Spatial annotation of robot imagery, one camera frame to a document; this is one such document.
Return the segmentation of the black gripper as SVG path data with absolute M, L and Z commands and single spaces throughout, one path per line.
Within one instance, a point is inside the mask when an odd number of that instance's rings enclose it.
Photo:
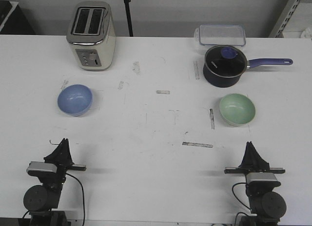
M 227 167 L 224 169 L 225 174 L 243 174 L 246 175 L 251 172 L 270 172 L 274 175 L 284 174 L 285 169 L 283 168 L 272 168 L 269 170 L 252 170 L 247 169 L 253 165 L 254 168 L 269 168 L 270 164 L 266 162 L 257 152 L 252 142 L 247 142 L 245 147 L 245 153 L 241 164 L 237 167 Z M 262 196 L 267 192 L 273 191 L 274 188 L 268 188 L 264 186 L 249 186 L 246 183 L 246 195 L 247 196 Z
M 44 187 L 54 192 L 62 191 L 63 184 L 66 181 L 65 175 L 68 170 L 86 171 L 85 165 L 73 163 L 68 138 L 62 139 L 57 148 L 50 155 L 44 157 L 44 162 L 57 164 L 57 166 L 53 165 L 56 171 L 51 168 L 48 171 L 40 171 L 38 177 Z

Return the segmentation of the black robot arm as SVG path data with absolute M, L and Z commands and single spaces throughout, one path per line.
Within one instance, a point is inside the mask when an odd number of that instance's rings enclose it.
M 31 216 L 30 226 L 70 226 L 64 211 L 57 210 L 66 176 L 77 180 L 67 171 L 86 171 L 85 165 L 74 164 L 69 140 L 63 138 L 56 149 L 43 158 L 43 162 L 31 161 L 26 173 L 37 177 L 41 185 L 30 187 L 23 198 L 27 213 Z
M 244 184 L 246 195 L 249 200 L 249 205 L 242 204 L 250 211 L 250 215 L 242 214 L 239 222 L 235 221 L 235 226 L 276 226 L 287 210 L 287 205 L 284 198 L 274 192 L 274 188 L 281 186 L 277 180 L 277 174 L 284 174 L 283 168 L 271 168 L 256 151 L 252 142 L 247 142 L 245 153 L 241 164 L 234 168 L 225 168 L 225 174 L 243 174 L 245 182 L 236 183 Z

